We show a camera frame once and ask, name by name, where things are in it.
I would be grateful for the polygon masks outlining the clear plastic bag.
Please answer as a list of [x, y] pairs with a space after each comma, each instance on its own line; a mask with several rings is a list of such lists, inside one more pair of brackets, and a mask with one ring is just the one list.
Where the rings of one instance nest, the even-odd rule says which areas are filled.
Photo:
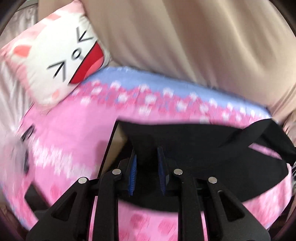
[[5, 133], [1, 137], [1, 185], [18, 186], [29, 172], [29, 151], [26, 141]]

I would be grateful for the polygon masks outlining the pink rose bed sheet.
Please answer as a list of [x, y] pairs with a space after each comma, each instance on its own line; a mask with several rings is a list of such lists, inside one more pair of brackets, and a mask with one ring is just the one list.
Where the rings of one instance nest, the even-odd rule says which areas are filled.
[[[273, 120], [264, 107], [217, 90], [130, 68], [106, 68], [80, 84], [48, 114], [36, 107], [29, 109], [20, 126], [20, 137], [29, 151], [29, 172], [17, 193], [7, 188], [4, 193], [30, 231], [78, 179], [97, 179], [118, 167], [115, 164], [99, 173], [107, 147], [115, 149], [127, 142], [115, 127], [117, 121], [245, 128], [265, 119]], [[135, 189], [136, 155], [134, 158], [127, 194]], [[292, 196], [292, 166], [273, 188], [241, 202], [268, 233]], [[144, 208], [122, 200], [121, 194], [118, 240], [178, 240], [178, 210]]]

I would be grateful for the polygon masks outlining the white cat face pillow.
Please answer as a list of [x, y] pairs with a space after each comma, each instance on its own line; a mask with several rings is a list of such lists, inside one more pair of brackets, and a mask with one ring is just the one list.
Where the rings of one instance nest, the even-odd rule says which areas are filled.
[[72, 1], [23, 31], [1, 48], [1, 57], [43, 109], [56, 106], [110, 60], [81, 1]]

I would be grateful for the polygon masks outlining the black pants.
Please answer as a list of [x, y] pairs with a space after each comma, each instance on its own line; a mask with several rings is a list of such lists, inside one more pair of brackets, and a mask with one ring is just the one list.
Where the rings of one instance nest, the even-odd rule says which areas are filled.
[[158, 150], [169, 170], [179, 168], [193, 177], [216, 177], [241, 202], [258, 197], [288, 175], [295, 162], [295, 147], [271, 119], [245, 128], [199, 123], [140, 125], [118, 120], [125, 144], [107, 147], [99, 173], [135, 154], [137, 174], [131, 194], [120, 198], [144, 208], [176, 212], [173, 190], [162, 192]]

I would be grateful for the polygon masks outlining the silver satin curtain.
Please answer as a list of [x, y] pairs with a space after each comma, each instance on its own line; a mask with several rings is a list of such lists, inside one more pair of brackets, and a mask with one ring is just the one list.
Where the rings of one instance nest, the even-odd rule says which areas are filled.
[[[3, 33], [1, 47], [37, 22], [38, 2], [27, 1], [14, 13]], [[25, 90], [1, 60], [1, 137], [7, 133], [16, 133], [21, 119], [32, 103]]]

